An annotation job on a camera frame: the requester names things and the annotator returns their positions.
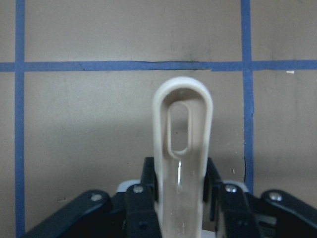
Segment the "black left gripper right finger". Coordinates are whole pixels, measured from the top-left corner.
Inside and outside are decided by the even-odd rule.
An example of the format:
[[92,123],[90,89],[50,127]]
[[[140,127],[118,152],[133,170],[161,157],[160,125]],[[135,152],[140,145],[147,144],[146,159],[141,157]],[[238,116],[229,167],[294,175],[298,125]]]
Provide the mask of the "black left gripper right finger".
[[224,181],[207,160],[203,201],[217,238],[315,238],[317,210],[279,189],[253,196],[237,181]]

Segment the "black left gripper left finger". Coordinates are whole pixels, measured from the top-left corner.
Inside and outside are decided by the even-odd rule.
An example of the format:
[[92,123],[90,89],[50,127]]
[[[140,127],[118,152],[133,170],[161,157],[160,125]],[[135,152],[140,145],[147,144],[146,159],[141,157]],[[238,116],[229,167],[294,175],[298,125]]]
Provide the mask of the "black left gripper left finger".
[[26,238],[159,238],[154,159],[146,157],[141,180],[113,197],[88,190],[25,234]]

